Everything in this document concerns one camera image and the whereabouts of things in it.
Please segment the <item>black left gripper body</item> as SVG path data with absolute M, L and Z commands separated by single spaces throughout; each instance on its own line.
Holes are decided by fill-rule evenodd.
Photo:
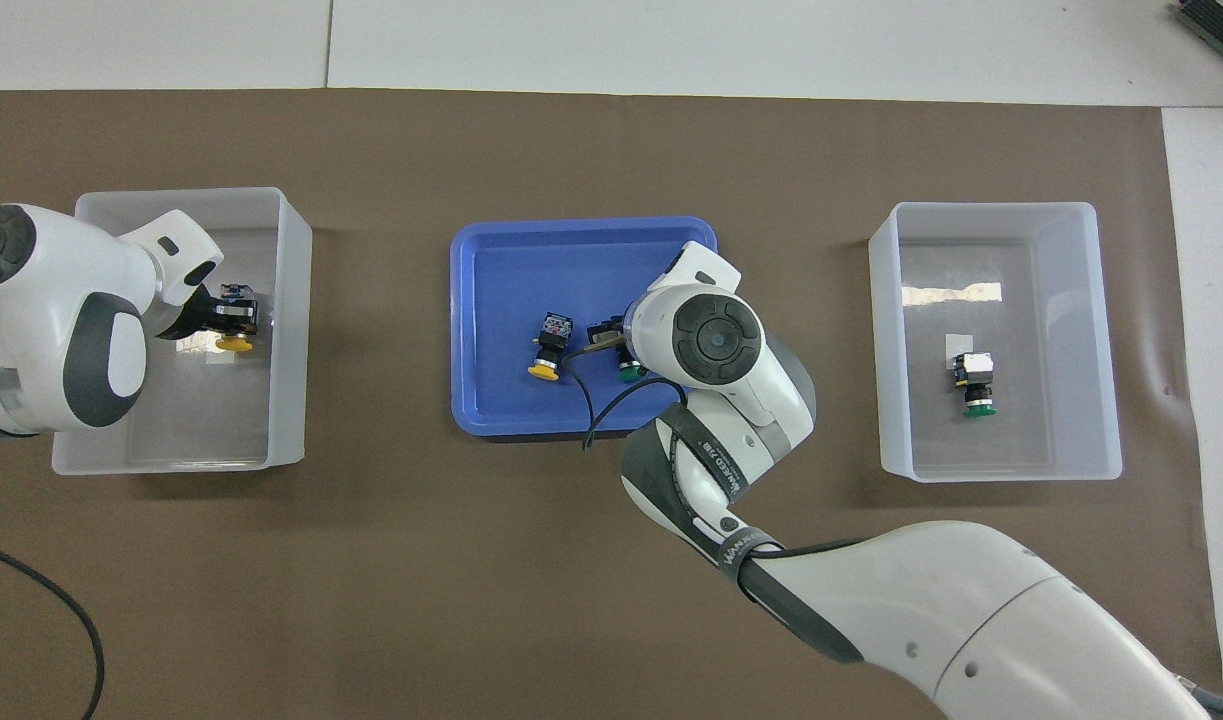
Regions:
M 221 331 L 219 329 L 221 321 L 218 320 L 221 314 L 216 310 L 219 306 L 221 302 L 210 295 L 204 284 L 201 284 L 194 288 L 190 299 L 180 307 L 176 319 L 168 324 L 163 331 L 157 332 L 155 337 L 158 340 L 185 340 L 194 332 L 219 332 Z

